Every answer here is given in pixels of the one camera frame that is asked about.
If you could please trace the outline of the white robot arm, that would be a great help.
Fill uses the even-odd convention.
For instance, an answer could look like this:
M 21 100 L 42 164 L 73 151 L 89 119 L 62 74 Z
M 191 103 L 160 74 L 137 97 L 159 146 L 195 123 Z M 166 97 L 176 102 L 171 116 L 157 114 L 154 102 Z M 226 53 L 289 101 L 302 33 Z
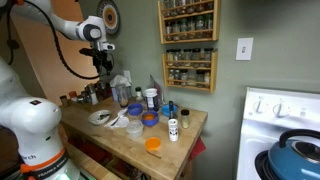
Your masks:
M 90 16 L 82 22 L 57 16 L 50 0 L 1 0 L 1 13 L 15 12 L 48 25 L 70 40 L 88 41 L 90 52 L 101 57 L 115 46 L 107 41 L 102 18 Z M 43 98 L 29 95 L 18 75 L 0 59 L 0 125 L 11 130 L 22 159 L 20 172 L 28 180 L 80 180 L 81 172 L 61 142 L 60 108 Z

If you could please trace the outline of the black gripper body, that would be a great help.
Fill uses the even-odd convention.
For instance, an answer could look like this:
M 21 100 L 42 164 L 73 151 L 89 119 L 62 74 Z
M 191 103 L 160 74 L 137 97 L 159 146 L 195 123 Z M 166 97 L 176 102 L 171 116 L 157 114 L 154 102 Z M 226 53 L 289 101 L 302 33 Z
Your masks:
M 79 52 L 85 56 L 93 58 L 93 65 L 96 67 L 111 67 L 112 62 L 108 59 L 108 53 L 106 51 L 97 51 L 95 49 L 82 48 Z

